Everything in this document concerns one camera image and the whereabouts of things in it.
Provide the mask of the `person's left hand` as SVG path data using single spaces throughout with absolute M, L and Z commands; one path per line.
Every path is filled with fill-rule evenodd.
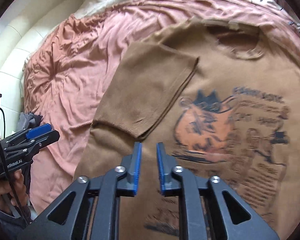
M 28 195 L 26 194 L 26 186 L 24 185 L 24 176 L 21 172 L 21 170 L 17 170 L 13 174 L 14 180 L 13 180 L 13 186 L 16 191 L 16 194 L 19 198 L 21 206 L 26 206 L 27 205 L 27 198 Z M 14 197 L 14 193 L 10 187 L 10 184 L 8 181 L 5 180 L 0 180 L 0 211 L 11 215 L 12 212 L 8 206 L 8 204 L 4 201 L 3 195 L 5 194 L 10 194 L 11 195 L 11 205 L 17 206 L 17 200 Z

